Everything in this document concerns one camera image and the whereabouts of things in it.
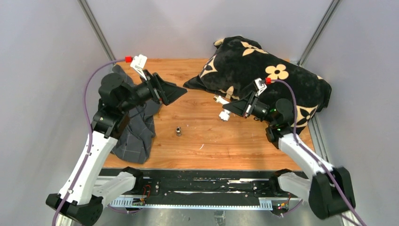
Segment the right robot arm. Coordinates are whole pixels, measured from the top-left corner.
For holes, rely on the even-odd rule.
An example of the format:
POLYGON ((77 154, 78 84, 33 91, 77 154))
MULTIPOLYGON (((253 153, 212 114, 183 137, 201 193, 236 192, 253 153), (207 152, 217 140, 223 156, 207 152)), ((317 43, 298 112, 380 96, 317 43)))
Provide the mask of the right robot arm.
POLYGON ((296 116, 292 101, 280 98, 268 105, 261 102, 255 92, 234 102, 228 102, 220 96, 214 96, 214 100, 222 105, 219 118, 223 121, 228 121, 231 114, 243 118, 254 116, 258 121, 266 121, 268 141, 287 154, 306 175, 303 178, 289 169, 274 172, 269 182, 269 190, 273 195, 290 193, 297 196, 308 202, 319 219, 355 209, 349 171, 325 161, 299 138, 293 125, 296 116))

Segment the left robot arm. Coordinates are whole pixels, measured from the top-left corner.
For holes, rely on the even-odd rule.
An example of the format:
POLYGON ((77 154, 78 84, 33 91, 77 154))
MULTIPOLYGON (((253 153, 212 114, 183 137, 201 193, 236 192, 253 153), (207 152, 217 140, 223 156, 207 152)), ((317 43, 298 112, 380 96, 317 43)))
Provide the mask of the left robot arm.
POLYGON ((140 194, 144 189, 143 172, 126 167, 101 185, 97 178, 111 150, 130 121, 129 112, 149 100, 170 105, 187 90, 163 80, 157 73, 144 70, 144 79, 132 86, 118 73, 101 80, 98 111, 88 123, 88 139, 64 186, 49 194, 46 205, 83 226, 92 226, 103 210, 125 192, 140 194))

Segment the metal tee pipe fitting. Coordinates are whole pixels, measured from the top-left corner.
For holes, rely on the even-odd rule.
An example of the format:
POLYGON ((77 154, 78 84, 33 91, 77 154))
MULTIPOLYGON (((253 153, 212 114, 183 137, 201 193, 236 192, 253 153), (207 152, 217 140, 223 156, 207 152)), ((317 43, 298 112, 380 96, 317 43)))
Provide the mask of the metal tee pipe fitting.
POLYGON ((179 137, 182 135, 181 127, 177 127, 176 128, 176 135, 179 136, 179 137))

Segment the white plastic water faucet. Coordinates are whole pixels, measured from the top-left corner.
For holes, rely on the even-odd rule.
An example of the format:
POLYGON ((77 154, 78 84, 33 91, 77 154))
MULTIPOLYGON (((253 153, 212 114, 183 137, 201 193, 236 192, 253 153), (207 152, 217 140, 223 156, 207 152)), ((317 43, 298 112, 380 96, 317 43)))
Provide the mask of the white plastic water faucet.
POLYGON ((213 97, 213 99, 214 99, 214 101, 215 101, 216 103, 219 103, 219 104, 222 105, 222 110, 220 111, 220 113, 219 113, 219 115, 218 115, 219 119, 222 120, 222 121, 228 121, 228 120, 230 119, 230 114, 231 114, 231 112, 230 112, 229 110, 224 109, 223 106, 224 106, 225 104, 228 104, 229 102, 228 102, 227 100, 225 100, 225 99, 224 99, 222 96, 220 96, 220 95, 215 95, 215 96, 213 97))

